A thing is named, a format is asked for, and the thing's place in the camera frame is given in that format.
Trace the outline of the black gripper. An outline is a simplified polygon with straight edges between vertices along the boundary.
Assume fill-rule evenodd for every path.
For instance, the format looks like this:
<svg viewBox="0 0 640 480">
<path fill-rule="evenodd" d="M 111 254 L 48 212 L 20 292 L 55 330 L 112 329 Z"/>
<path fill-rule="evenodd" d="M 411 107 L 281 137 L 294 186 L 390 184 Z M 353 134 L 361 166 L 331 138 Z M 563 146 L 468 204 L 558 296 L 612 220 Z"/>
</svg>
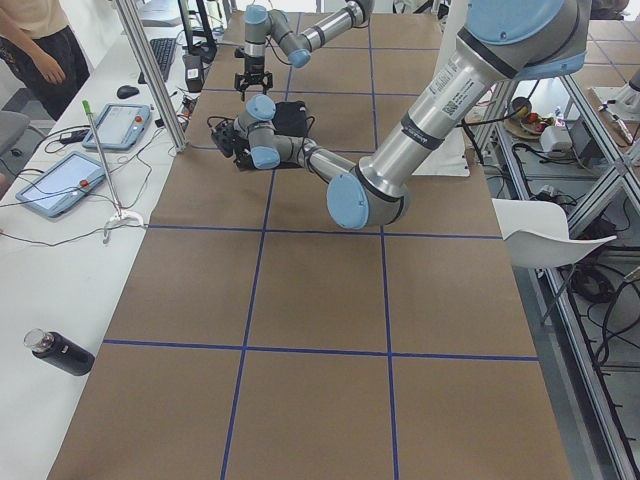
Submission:
<svg viewBox="0 0 640 480">
<path fill-rule="evenodd" d="M 219 122 L 212 131 L 212 139 L 226 158 L 231 158 L 237 167 L 250 166 L 249 142 L 234 129 L 231 121 Z"/>
<path fill-rule="evenodd" d="M 264 95 L 273 87 L 272 73 L 265 70 L 265 52 L 264 45 L 237 47 L 234 52 L 236 58 L 244 59 L 244 72 L 236 73 L 234 77 L 234 88 L 242 101 L 246 99 L 246 90 L 250 86 L 259 85 Z"/>
</svg>

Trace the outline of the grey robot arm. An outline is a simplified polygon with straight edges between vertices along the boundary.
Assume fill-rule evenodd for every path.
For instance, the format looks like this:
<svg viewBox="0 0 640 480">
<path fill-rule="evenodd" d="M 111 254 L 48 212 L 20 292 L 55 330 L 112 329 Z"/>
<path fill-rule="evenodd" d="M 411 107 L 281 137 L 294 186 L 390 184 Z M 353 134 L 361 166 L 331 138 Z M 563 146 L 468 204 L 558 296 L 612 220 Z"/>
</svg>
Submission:
<svg viewBox="0 0 640 480">
<path fill-rule="evenodd" d="M 245 99 L 250 86 L 259 85 L 266 94 L 273 87 L 272 73 L 266 70 L 267 41 L 274 41 L 294 68 L 302 68 L 311 59 L 311 53 L 344 32 L 360 28 L 370 20 L 374 1 L 346 1 L 338 11 L 311 25 L 301 33 L 290 26 L 287 14 L 278 9 L 267 10 L 261 5 L 250 5 L 244 13 L 244 47 L 234 55 L 244 59 L 244 71 L 234 76 L 234 88 Z"/>
<path fill-rule="evenodd" d="M 279 135 L 276 105 L 265 93 L 224 119 L 212 137 L 227 158 L 251 168 L 296 164 L 327 182 L 327 209 L 345 229 L 388 225 L 409 206 L 407 180 L 488 89 L 580 70 L 591 16 L 588 1 L 471 1 L 455 50 L 370 157 L 353 163 L 307 135 Z"/>
</svg>

